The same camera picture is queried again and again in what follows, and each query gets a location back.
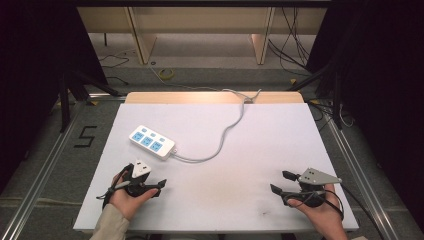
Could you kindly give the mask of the white foam board mat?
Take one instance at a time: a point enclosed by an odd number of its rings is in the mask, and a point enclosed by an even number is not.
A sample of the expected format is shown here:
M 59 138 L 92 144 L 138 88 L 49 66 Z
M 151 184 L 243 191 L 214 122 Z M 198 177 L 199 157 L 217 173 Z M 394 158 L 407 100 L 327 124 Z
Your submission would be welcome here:
M 175 142 L 162 160 L 129 140 L 140 125 Z M 296 192 L 283 171 L 312 167 L 334 172 L 310 109 L 294 104 L 123 104 L 75 222 L 92 230 L 102 210 L 100 195 L 128 163 L 144 161 L 157 198 L 131 222 L 133 231 L 159 233 L 306 232 L 312 226 L 285 206 L 273 184 Z

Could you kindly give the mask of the person's right hand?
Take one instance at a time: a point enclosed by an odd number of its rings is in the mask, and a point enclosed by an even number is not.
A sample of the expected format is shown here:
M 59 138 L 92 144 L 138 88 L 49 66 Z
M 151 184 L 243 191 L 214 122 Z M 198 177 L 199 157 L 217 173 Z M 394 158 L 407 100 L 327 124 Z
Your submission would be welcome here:
M 338 212 L 340 204 L 335 196 L 335 187 L 332 184 L 327 184 L 325 190 L 326 200 L 334 207 L 324 203 L 319 207 L 311 208 L 296 199 L 289 199 L 288 205 L 302 212 L 322 236 L 330 232 L 345 232 L 342 217 Z

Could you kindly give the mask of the black metal stand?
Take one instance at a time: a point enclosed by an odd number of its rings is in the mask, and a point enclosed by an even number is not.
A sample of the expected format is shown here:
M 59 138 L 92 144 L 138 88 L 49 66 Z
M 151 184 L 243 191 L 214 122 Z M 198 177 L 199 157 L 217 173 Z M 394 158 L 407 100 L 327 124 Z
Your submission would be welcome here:
M 72 94 L 77 101 L 87 101 L 89 99 L 89 93 L 85 88 L 86 85 L 93 85 L 95 88 L 114 97 L 121 96 L 117 90 L 112 89 L 105 83 L 101 83 L 86 73 L 77 70 L 65 72 L 59 79 L 59 96 L 62 116 L 60 132 L 64 132 L 71 122 L 69 94 Z
M 341 75 L 338 73 L 336 67 L 334 67 L 333 63 L 329 63 L 324 66 L 322 69 L 313 73 L 300 83 L 294 84 L 288 91 L 298 91 L 302 88 L 312 84 L 313 82 L 319 80 L 320 85 L 317 87 L 316 94 L 320 95 L 324 92 L 324 85 L 332 84 L 332 90 L 330 91 L 332 95 L 332 119 L 335 125 L 339 130 L 342 129 L 342 117 L 341 117 Z

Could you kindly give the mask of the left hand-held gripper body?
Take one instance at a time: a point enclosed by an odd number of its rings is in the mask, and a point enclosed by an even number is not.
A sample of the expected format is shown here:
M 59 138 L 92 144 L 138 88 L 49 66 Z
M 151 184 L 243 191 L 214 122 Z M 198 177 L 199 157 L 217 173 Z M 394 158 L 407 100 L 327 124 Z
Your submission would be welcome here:
M 137 161 L 129 165 L 127 173 L 124 175 L 124 180 L 129 184 L 124 187 L 126 192 L 132 197 L 143 195 L 150 189 L 157 189 L 157 185 L 146 185 L 151 168 L 142 161 Z

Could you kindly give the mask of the beige wooden desk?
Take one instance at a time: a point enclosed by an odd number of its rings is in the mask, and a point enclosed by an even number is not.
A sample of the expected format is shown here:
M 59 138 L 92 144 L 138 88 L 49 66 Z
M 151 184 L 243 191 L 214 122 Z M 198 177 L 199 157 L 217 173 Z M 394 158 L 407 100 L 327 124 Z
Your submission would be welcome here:
M 300 7 L 79 7 L 89 33 L 129 33 L 146 64 L 158 34 L 249 34 L 265 63 L 271 34 L 316 35 L 326 10 Z

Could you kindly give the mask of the white power strip blue sockets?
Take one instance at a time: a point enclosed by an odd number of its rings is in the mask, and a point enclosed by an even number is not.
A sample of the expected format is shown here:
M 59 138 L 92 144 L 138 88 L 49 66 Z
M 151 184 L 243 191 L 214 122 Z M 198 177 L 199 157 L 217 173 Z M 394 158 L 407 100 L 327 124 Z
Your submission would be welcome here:
M 175 142 L 162 134 L 140 125 L 130 135 L 129 140 L 146 152 L 166 160 L 175 150 Z

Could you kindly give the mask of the dark curtain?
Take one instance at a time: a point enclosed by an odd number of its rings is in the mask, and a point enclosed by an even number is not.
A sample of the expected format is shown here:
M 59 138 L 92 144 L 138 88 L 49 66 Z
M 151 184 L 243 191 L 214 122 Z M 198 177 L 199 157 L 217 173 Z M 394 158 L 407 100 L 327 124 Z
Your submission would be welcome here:
M 424 0 L 330 0 L 307 63 L 341 98 L 424 232 Z
M 107 82 L 75 6 L 0 0 L 0 193 L 77 72 Z

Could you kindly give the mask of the aluminium floor rail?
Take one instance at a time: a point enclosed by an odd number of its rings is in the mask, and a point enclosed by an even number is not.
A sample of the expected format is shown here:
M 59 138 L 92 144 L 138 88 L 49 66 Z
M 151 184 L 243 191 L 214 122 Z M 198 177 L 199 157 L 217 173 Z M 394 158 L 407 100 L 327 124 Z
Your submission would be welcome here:
M 353 175 L 358 189 L 361 192 L 364 202 L 368 207 L 371 219 L 375 223 L 378 231 L 381 233 L 382 238 L 384 240 L 399 240 L 399 235 L 397 234 L 388 213 L 384 210 L 383 204 L 379 200 L 376 192 L 373 190 L 371 181 L 360 166 L 353 148 L 349 144 L 344 132 L 337 127 L 332 118 L 326 116 L 326 120 L 328 122 L 329 129 L 342 152 L 343 158 Z
M 71 108 L 71 120 L 68 125 L 58 133 L 54 145 L 49 150 L 43 165 L 37 172 L 26 194 L 22 198 L 16 198 L 16 211 L 11 216 L 5 228 L 5 232 L 0 235 L 1 240 L 18 240 L 25 227 L 39 197 L 44 190 L 59 158 L 72 134 L 81 111 L 85 108 L 85 102 L 76 102 Z

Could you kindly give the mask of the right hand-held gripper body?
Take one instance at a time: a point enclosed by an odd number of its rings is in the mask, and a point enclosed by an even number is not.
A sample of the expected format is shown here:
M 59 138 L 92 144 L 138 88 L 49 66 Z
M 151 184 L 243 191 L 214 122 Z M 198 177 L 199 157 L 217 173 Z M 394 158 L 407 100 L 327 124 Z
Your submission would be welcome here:
M 341 183 L 336 176 L 329 175 L 314 168 L 308 168 L 303 174 L 299 174 L 297 182 L 301 188 L 299 193 L 291 195 L 291 198 L 301 201 L 308 207 L 319 207 L 325 200 L 325 185 Z

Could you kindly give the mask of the person's left hand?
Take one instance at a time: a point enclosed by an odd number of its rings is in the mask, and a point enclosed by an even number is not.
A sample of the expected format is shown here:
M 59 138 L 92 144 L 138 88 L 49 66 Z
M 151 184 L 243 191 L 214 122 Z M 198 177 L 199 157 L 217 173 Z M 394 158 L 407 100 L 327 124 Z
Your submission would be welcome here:
M 109 203 L 118 209 L 128 221 L 131 221 L 138 209 L 149 199 L 153 198 L 157 192 L 158 189 L 150 189 L 138 197 L 132 197 L 124 189 L 119 189 L 112 194 Z

